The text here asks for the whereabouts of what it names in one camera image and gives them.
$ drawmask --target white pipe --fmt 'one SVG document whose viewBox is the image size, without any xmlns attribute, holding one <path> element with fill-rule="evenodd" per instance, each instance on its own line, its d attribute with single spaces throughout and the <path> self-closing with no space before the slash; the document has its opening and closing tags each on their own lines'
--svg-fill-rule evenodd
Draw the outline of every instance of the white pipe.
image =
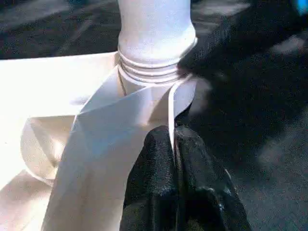
<svg viewBox="0 0 308 231">
<path fill-rule="evenodd" d="M 179 78 L 177 63 L 195 44 L 190 0 L 118 0 L 119 71 L 142 86 Z"/>
</svg>

